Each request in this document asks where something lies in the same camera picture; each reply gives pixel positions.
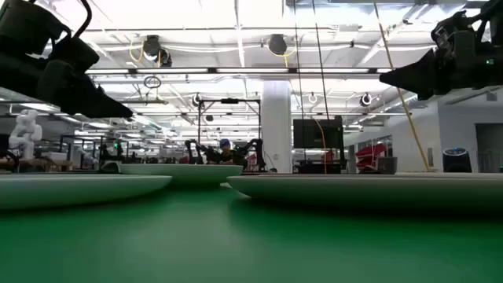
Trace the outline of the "white humanoid robot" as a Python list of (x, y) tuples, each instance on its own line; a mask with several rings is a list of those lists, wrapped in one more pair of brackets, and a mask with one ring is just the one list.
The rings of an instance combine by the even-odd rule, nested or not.
[(36, 123), (39, 112), (34, 109), (22, 110), (16, 118), (16, 126), (9, 136), (9, 149), (21, 147), (23, 160), (34, 158), (35, 142), (42, 140), (42, 127)]

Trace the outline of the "white building column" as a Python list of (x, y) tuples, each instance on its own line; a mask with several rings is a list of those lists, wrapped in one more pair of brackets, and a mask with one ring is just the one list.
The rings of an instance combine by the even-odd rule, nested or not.
[(263, 82), (261, 98), (263, 149), (269, 166), (280, 174), (292, 172), (291, 89), (288, 81)]

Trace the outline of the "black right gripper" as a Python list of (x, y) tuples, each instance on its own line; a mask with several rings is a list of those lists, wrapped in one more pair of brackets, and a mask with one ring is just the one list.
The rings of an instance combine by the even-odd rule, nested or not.
[(455, 31), (444, 46), (381, 74), (379, 80), (417, 94), (419, 101), (455, 89), (503, 85), (503, 46), (481, 42), (474, 32)]

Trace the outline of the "black monitor screen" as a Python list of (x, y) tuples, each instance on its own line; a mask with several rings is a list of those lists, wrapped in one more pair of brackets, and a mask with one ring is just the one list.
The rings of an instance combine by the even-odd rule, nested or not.
[(343, 124), (340, 119), (294, 119), (295, 149), (342, 149)]

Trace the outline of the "wooden workbench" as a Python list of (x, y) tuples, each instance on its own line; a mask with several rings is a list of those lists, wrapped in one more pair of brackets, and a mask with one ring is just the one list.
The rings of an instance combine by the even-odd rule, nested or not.
[(20, 160), (16, 165), (13, 160), (0, 159), (0, 171), (11, 171), (14, 173), (46, 173), (70, 171), (73, 163), (67, 160)]

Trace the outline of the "pale green deep plate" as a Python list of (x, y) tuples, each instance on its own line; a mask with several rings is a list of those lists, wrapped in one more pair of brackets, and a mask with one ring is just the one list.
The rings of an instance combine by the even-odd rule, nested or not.
[(243, 167), (221, 164), (121, 164), (125, 175), (167, 175), (173, 186), (209, 188), (226, 182), (228, 177), (239, 176)]

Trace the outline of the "long ceiling light bar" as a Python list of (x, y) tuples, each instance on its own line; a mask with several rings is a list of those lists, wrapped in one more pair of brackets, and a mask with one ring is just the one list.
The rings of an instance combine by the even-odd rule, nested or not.
[(382, 74), (390, 70), (390, 68), (96, 68), (86, 71), (86, 74)]

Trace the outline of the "grey bin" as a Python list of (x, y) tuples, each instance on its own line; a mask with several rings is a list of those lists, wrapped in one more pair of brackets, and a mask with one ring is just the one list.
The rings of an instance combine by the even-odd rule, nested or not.
[(377, 159), (377, 169), (381, 174), (394, 175), (397, 171), (398, 158), (381, 156)]

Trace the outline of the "black rig frame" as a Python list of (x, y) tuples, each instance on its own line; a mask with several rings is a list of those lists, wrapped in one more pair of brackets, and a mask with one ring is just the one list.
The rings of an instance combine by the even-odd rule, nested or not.
[[(255, 102), (258, 105), (258, 111), (256, 111), (253, 107), (250, 106), (250, 103)], [(200, 158), (200, 150), (203, 146), (200, 144), (200, 134), (201, 134), (201, 117), (202, 115), (211, 108), (214, 103), (226, 104), (226, 105), (234, 105), (239, 103), (245, 103), (251, 110), (255, 112), (258, 116), (258, 138), (261, 138), (262, 133), (262, 117), (260, 114), (261, 110), (261, 100), (260, 99), (243, 99), (243, 98), (222, 98), (222, 99), (203, 99), (200, 98), (197, 102), (197, 141), (194, 142), (196, 145), (197, 158)]]

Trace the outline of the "black cylindrical air purifier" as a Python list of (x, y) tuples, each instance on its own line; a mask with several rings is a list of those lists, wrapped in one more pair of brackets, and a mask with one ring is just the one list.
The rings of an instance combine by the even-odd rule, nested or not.
[(461, 147), (447, 148), (442, 151), (444, 172), (472, 173), (469, 153)]

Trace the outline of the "person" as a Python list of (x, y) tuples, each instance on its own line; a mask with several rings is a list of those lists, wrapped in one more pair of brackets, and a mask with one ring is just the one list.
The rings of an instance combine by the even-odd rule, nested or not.
[(218, 164), (233, 164), (233, 158), (235, 155), (235, 151), (231, 149), (230, 141), (226, 138), (223, 138), (219, 142), (219, 147), (221, 152), (218, 156)]

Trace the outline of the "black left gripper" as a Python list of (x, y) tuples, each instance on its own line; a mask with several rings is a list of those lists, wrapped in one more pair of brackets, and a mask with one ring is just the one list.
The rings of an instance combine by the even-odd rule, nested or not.
[(109, 97), (86, 74), (76, 74), (63, 60), (34, 59), (0, 53), (0, 87), (59, 106), (88, 118), (130, 118), (133, 112)]

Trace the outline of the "red fabric object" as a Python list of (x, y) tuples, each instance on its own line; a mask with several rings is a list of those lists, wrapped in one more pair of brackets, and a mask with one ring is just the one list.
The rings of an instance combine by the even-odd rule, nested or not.
[(358, 150), (355, 155), (357, 159), (356, 168), (359, 170), (365, 167), (376, 167), (377, 160), (386, 151), (386, 147), (382, 143), (370, 145), (363, 149)]

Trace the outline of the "green table mat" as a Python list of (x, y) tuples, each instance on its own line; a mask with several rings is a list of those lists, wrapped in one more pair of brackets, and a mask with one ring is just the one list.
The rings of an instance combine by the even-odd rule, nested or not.
[(223, 187), (0, 212), (0, 283), (503, 283), (503, 212), (338, 208)]

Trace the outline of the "large pale green plate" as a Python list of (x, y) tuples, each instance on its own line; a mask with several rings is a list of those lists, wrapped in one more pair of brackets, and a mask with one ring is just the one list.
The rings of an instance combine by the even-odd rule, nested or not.
[(227, 180), (239, 193), (278, 202), (349, 209), (503, 212), (503, 176), (496, 174), (241, 175)]
[(166, 175), (0, 175), (0, 211), (91, 204), (140, 197), (164, 189)]

